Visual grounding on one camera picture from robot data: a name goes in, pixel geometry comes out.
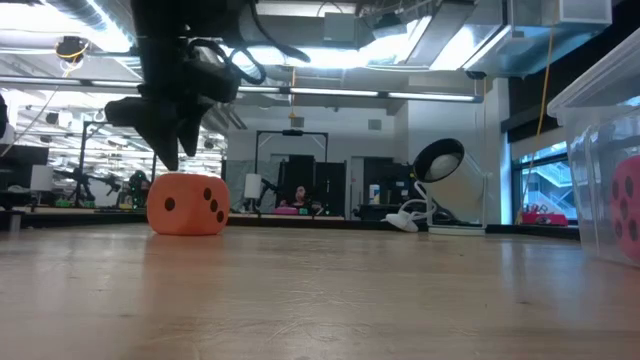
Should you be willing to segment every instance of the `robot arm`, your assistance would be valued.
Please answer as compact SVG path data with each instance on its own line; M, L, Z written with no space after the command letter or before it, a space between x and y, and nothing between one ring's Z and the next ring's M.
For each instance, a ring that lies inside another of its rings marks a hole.
M198 144L200 119L210 108L199 101L204 96L218 102L236 98L241 79L262 83L266 72L247 51L240 34L239 17L248 6L266 44L285 55L309 62L300 50L277 43L262 27L257 0L131 0L143 84L140 98L127 97L105 107L107 121L130 126L144 138L165 166L178 169L178 141L189 156ZM258 68L252 78L238 68L217 42L221 38L244 53ZM223 60L223 67L198 59L196 48L207 47Z

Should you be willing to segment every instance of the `wooden tabletop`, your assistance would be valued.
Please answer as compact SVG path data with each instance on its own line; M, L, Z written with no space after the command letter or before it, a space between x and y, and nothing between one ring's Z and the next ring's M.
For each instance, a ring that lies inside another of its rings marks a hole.
M640 271L542 238L146 225L0 240L0 358L640 358Z

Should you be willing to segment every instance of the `plastic container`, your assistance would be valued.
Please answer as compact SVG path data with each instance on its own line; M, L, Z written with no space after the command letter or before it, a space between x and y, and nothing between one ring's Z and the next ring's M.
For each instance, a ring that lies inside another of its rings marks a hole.
M558 95L548 113L566 131L583 248L640 266L640 30Z

